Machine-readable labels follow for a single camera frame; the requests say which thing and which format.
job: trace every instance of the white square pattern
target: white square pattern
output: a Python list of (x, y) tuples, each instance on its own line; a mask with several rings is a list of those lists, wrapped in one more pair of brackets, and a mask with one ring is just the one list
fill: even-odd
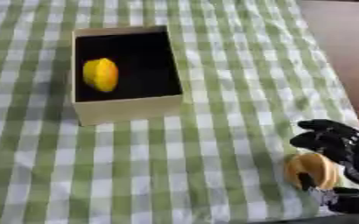
[(55, 154), (56, 165), (73, 165), (75, 149), (57, 149)]

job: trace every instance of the table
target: table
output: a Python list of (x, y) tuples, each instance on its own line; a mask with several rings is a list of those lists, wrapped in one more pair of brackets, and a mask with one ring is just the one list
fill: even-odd
[(359, 118), (359, 3), (300, 1), (299, 6)]
[[(82, 128), (70, 32), (121, 25), (168, 26), (181, 115)], [(328, 214), (282, 174), (295, 123), (315, 117), (359, 127), (293, 0), (0, 1), (0, 223)]]

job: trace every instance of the tablecloth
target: tablecloth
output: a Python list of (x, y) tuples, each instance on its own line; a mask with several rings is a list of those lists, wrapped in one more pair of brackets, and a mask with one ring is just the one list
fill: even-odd
[[(181, 113), (80, 127), (71, 31), (126, 25), (167, 25)], [(359, 127), (293, 0), (0, 0), (0, 223), (327, 214), (283, 177), (315, 117)]]

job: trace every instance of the cup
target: cup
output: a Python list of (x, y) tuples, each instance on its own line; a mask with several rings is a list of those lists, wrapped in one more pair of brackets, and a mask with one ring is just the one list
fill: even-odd
[(339, 178), (336, 164), (319, 153), (296, 155), (285, 162), (285, 178), (300, 189), (298, 175), (303, 172), (309, 174), (316, 186), (323, 190), (332, 189)]

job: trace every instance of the robotic hand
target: robotic hand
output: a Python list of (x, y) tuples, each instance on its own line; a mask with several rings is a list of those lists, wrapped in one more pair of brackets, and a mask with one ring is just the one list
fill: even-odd
[[(359, 131), (345, 124), (329, 120), (310, 120), (298, 125), (308, 132), (295, 136), (290, 143), (328, 157), (345, 166), (344, 175), (359, 184)], [(321, 206), (345, 214), (359, 214), (359, 190), (335, 187), (321, 190), (305, 173), (299, 175), (304, 191), (309, 191)]]

